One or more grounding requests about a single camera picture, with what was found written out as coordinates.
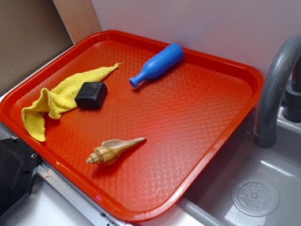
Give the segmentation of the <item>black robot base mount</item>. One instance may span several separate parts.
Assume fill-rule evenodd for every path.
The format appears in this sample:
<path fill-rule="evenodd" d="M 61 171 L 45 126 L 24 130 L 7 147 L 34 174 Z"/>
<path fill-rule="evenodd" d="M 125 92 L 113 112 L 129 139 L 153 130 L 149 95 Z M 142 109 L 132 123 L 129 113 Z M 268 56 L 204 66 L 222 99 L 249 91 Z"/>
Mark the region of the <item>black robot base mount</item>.
<path fill-rule="evenodd" d="M 17 136 L 0 141 L 0 218 L 31 195 L 39 154 Z"/>

